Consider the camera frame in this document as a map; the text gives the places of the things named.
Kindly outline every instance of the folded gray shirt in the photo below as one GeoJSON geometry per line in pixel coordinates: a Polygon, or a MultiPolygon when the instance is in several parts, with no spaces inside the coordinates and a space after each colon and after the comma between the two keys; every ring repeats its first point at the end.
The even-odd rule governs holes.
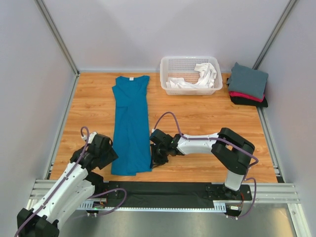
{"type": "Polygon", "coordinates": [[[267,73],[235,63],[232,75],[227,80],[228,91],[240,92],[262,99],[268,76],[267,73]]]}

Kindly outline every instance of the white wall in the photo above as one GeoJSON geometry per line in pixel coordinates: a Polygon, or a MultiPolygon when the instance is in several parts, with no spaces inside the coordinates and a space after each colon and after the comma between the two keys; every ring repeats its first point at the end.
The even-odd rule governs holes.
{"type": "Polygon", "coordinates": [[[252,67],[288,0],[44,0],[80,70],[157,71],[164,56],[252,67]]]}
{"type": "Polygon", "coordinates": [[[44,176],[73,80],[34,1],[0,1],[1,236],[44,176]]]}
{"type": "Polygon", "coordinates": [[[269,73],[265,110],[282,171],[296,185],[316,236],[316,1],[300,0],[260,70],[269,73]]]}

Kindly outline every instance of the gray floor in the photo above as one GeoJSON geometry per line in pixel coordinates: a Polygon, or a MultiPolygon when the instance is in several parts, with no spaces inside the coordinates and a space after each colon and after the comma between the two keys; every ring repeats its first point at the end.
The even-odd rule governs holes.
{"type": "Polygon", "coordinates": [[[241,220],[218,213],[116,211],[98,218],[73,219],[60,237],[295,237],[286,204],[257,204],[241,220]]]}

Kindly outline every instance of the blue garment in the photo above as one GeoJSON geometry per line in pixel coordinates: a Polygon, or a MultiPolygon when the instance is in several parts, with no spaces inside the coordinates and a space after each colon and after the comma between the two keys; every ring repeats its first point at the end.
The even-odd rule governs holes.
{"type": "Polygon", "coordinates": [[[133,80],[118,77],[112,88],[116,100],[113,149],[118,155],[112,163],[112,174],[136,175],[151,171],[148,82],[149,76],[133,80]]]}

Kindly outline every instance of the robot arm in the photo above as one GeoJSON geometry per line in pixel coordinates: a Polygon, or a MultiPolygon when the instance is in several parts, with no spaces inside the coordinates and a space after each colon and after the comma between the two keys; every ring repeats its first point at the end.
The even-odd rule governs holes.
{"type": "Polygon", "coordinates": [[[118,158],[110,138],[96,132],[91,133],[88,148],[76,165],[82,151],[83,147],[74,152],[62,176],[31,210],[23,208],[19,212],[18,227],[34,215],[35,210],[40,209],[25,225],[19,237],[58,236],[59,230],[78,206],[93,194],[103,191],[103,177],[92,170],[96,167],[102,169],[118,158]]]}
{"type": "Polygon", "coordinates": [[[233,132],[229,128],[222,128],[220,132],[204,136],[176,134],[171,137],[159,129],[151,134],[152,160],[155,164],[168,162],[168,155],[188,155],[192,153],[214,154],[228,169],[224,186],[230,191],[238,191],[247,174],[251,157],[238,151],[231,150],[221,139],[233,143],[235,146],[253,154],[255,147],[252,143],[233,132]]]}

